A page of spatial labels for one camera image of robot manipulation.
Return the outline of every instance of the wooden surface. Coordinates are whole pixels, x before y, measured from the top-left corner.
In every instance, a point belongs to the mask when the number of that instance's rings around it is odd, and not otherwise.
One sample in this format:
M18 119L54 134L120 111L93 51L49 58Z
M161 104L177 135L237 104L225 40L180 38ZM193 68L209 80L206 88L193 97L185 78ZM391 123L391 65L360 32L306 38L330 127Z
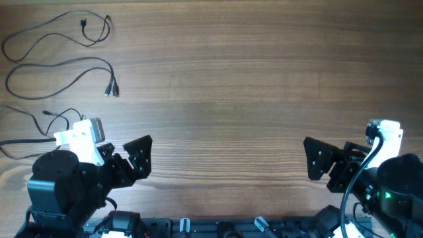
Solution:
M322 181L311 182L302 141L311 136L343 146L364 144L370 118L399 120L402 153L423 156L422 14L400 1L279 1L37 5L0 8L0 38L71 9L110 15L112 34L93 48L52 36L26 63L98 56L114 67L121 95L104 97L109 75L93 71L46 100L17 99L0 84L0 104L30 111L76 108L99 117L119 153L150 134L153 172L112 191L120 210L157 218L253 218L313 215L338 206ZM7 44L14 58L41 35L83 40L101 22L81 14ZM14 66L0 57L0 76ZM20 94L45 95L97 61L13 76ZM69 113L76 121L76 115ZM57 123L53 132L64 129ZM39 138L32 120L0 110L0 139ZM15 155L53 143L8 146ZM0 236L11 237L30 205L26 184L35 159L0 157ZM104 216L109 207L94 217Z

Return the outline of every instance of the wood grain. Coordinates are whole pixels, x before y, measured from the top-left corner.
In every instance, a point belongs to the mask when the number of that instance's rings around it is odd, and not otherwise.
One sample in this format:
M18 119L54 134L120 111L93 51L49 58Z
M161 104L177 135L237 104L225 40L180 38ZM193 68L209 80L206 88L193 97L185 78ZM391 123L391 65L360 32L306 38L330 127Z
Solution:
M142 217L212 218L313 215L340 195L307 178L305 136L337 146L364 144L370 118L391 118L405 130L402 153L423 156L421 80L423 16L399 1L278 1L26 5L0 8L0 38L72 9L110 15L112 34L93 48L52 36L26 63L97 56L114 67L119 98L104 97L109 75L88 73L54 98L17 99L0 84L0 103L33 113L76 108L102 120L106 142L150 134L153 172L132 188L112 191L121 210ZM43 34L83 40L101 21L76 14L6 45L17 58ZM0 76L14 66L0 58ZM87 61L13 75L11 88L53 92ZM77 120L69 113L69 119ZM54 125L53 132L64 129ZM31 118L0 111L0 139L39 138ZM15 155L48 151L53 143L14 145ZM0 157L0 236L14 235L30 205L26 184L35 159ZM95 214L104 216L104 209Z

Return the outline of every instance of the wooden table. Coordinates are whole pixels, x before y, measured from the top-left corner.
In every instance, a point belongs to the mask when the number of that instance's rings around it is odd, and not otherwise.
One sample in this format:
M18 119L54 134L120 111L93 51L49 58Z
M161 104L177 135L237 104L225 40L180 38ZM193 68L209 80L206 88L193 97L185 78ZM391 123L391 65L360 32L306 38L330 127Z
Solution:
M108 60L120 97L104 97L109 74L92 71L46 100L20 100L0 84L0 104L33 113L76 108L99 117L116 151L150 134L153 172L110 197L120 210L148 218L275 218L313 215L341 195L307 178L302 141L365 144L370 118L405 130L402 153L423 155L423 15L400 1L234 1L108 3L0 7L0 38L65 11L112 17L112 33L92 48L64 38L43 40L24 61L57 63L83 56ZM98 36L99 19L74 14L6 45L17 58L42 35L79 40L79 21ZM0 75L15 66L0 57ZM13 75L17 93L46 95L97 61ZM67 115L72 122L76 114ZM64 130L58 122L52 132ZM0 139L40 138L31 118L0 110ZM53 143L7 146L15 155ZM0 157L0 236L11 237L30 205L26 191L36 158ZM99 210L100 218L111 207Z

